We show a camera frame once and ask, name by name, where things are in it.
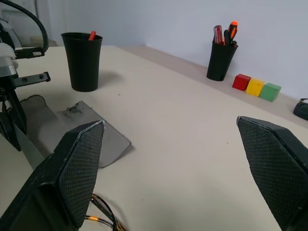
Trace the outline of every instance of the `black cup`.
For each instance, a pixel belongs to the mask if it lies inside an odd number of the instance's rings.
[[[237,47],[237,45],[224,46],[213,42],[206,77],[215,81],[223,81]]]
[[[61,34],[74,90],[89,92],[98,87],[98,72],[103,38],[96,35],[90,41],[87,33]]]

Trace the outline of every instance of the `black cable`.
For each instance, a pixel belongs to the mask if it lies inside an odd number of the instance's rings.
[[[35,17],[35,15],[33,13],[31,13],[30,11],[28,11],[27,9],[25,9],[24,7],[22,7],[20,5],[15,4],[14,2],[11,2],[11,1],[8,1],[8,0],[0,0],[0,2],[6,4],[8,6],[11,6],[15,9],[18,9],[21,12],[25,13],[27,16],[29,16],[38,25],[38,27],[39,27],[39,29],[42,33],[42,36],[43,36],[42,51],[43,51],[43,53],[45,53],[48,49],[48,35],[47,35],[45,27],[40,22],[40,20],[37,17]]]
[[[98,195],[96,195],[96,194],[93,193],[92,196],[93,196],[94,198],[97,198],[98,200],[100,200],[100,201],[107,207],[107,209],[109,210],[109,212],[110,212],[110,214],[111,214],[112,222],[113,222],[113,224],[114,224],[114,227],[113,227],[112,231],[118,231],[118,230],[117,230],[116,218],[115,218],[115,216],[114,216],[114,214],[113,214],[111,208],[109,207],[109,205],[106,203],[106,201],[104,201],[104,200],[103,200],[101,197],[99,197]]]
[[[4,21],[4,22],[6,22],[6,23],[9,23],[8,21],[4,20],[4,19],[1,18],[1,17],[0,17],[0,20],[1,20],[1,21]]]
[[[94,197],[91,198],[91,202],[102,212],[105,214],[106,217],[108,217],[109,220],[112,220],[112,216],[110,212],[102,205],[99,199],[96,199]]]
[[[4,27],[3,25],[0,23],[0,31],[3,31],[4,30]]]
[[[107,226],[110,227],[111,229],[114,228],[113,224],[111,224],[109,221],[104,220],[104,219],[101,219],[101,218],[97,218],[97,217],[94,217],[94,216],[88,216],[88,215],[86,215],[86,216],[85,216],[85,220],[96,221],[96,222],[99,222],[99,223],[101,223],[101,224],[107,225]]]

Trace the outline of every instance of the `yellow block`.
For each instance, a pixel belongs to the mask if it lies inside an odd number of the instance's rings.
[[[264,84],[265,84],[264,81],[252,78],[249,81],[246,93],[258,97],[260,92],[262,91]]]

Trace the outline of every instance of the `block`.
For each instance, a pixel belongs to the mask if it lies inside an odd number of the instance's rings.
[[[251,77],[239,74],[235,77],[232,87],[238,90],[245,91],[250,80]]]
[[[264,81],[252,78],[248,83],[246,93],[258,97],[264,84]]]
[[[281,86],[267,83],[264,85],[259,97],[267,101],[273,102],[277,98],[280,90]]]

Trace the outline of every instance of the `red pen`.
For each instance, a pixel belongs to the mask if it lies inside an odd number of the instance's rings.
[[[91,34],[90,34],[89,40],[90,40],[90,41],[94,40],[95,35],[96,35],[96,31],[93,30],[93,31],[91,32]]]

